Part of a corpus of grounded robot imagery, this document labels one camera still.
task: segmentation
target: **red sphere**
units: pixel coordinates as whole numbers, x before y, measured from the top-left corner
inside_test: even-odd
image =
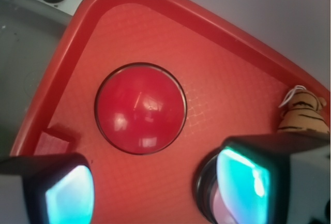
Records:
[[[164,69],[133,64],[110,74],[96,98],[103,136],[131,154],[149,154],[172,143],[183,128],[186,101],[179,83]]]

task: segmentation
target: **stuffed toy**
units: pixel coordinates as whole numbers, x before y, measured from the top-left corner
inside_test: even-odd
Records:
[[[322,97],[315,96],[301,85],[295,86],[285,96],[279,108],[288,105],[283,111],[282,121],[277,132],[315,131],[330,133],[325,120],[320,115],[326,101]]]

